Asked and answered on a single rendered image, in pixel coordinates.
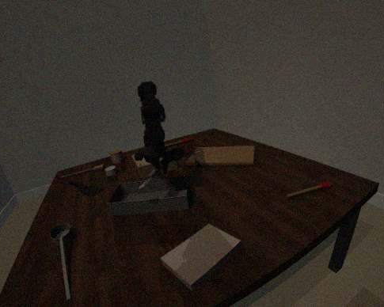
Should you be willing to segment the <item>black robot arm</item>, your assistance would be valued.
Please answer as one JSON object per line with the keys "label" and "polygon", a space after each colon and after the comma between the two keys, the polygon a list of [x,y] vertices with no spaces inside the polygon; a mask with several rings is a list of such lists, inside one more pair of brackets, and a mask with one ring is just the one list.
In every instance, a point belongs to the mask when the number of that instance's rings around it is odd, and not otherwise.
{"label": "black robot arm", "polygon": [[[143,124],[145,124],[146,128],[143,140],[144,146],[147,148],[143,152],[143,156],[146,162],[156,162],[157,159],[161,158],[165,153],[164,148],[160,143],[165,138],[165,132],[161,127],[161,123],[165,122],[165,109],[162,104],[160,104],[159,99],[155,98],[155,95],[157,95],[157,88],[152,81],[142,82],[138,87],[138,95],[142,102],[142,107],[140,107],[140,109]],[[145,144],[148,140],[155,145],[149,146],[149,144]]]}

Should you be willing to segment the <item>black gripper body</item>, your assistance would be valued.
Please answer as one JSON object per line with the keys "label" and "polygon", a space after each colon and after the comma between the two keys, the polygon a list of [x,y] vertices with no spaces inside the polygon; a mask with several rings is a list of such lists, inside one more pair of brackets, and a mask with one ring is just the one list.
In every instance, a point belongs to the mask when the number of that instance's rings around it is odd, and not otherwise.
{"label": "black gripper body", "polygon": [[[160,142],[164,148],[164,151],[167,150],[166,146],[164,145],[164,140]],[[151,143],[149,140],[146,142],[146,144],[149,146],[154,146],[155,144]],[[141,161],[143,159],[143,152],[146,149],[140,149],[135,153],[135,160]],[[162,160],[171,160],[171,161],[179,161],[184,156],[184,150],[182,148],[173,148],[171,151],[165,151],[165,153],[162,155]]]}

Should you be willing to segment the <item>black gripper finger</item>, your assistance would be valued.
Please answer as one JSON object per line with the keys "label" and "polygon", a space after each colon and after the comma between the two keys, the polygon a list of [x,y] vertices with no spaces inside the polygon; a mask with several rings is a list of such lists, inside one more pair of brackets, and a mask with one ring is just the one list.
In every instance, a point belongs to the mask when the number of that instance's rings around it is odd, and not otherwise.
{"label": "black gripper finger", "polygon": [[163,174],[165,175],[168,168],[169,160],[161,160],[160,162],[162,163],[162,170]]}
{"label": "black gripper finger", "polygon": [[[157,168],[159,165],[160,165],[160,161],[159,161],[159,158],[157,159],[156,162],[152,162],[152,161],[148,161],[149,163],[151,163],[155,168]],[[160,166],[159,166],[160,167]]]}

